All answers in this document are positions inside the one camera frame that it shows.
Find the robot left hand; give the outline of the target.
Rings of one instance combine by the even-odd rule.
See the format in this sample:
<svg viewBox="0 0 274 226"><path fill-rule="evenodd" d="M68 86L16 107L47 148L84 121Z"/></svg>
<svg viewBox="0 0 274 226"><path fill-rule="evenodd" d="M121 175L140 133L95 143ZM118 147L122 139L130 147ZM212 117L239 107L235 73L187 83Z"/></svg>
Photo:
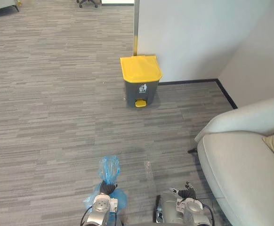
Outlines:
<svg viewBox="0 0 274 226"><path fill-rule="evenodd" d="M114 190L118 187L117 184L107 184L104 180L102 181L100 188L99 188L99 192L100 194L106 194L106 195L110 195L111 193L114 192Z"/></svg>

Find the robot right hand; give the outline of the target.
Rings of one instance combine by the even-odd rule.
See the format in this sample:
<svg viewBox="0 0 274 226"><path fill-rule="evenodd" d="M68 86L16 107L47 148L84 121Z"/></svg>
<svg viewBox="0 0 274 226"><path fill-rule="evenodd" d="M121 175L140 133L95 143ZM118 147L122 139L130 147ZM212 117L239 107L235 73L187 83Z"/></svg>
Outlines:
<svg viewBox="0 0 274 226"><path fill-rule="evenodd" d="M183 200L187 198L197 199L195 189L189 181L186 181L185 189L178 190L173 187L169 188L169 190L176 195L177 197L182 198Z"/></svg>

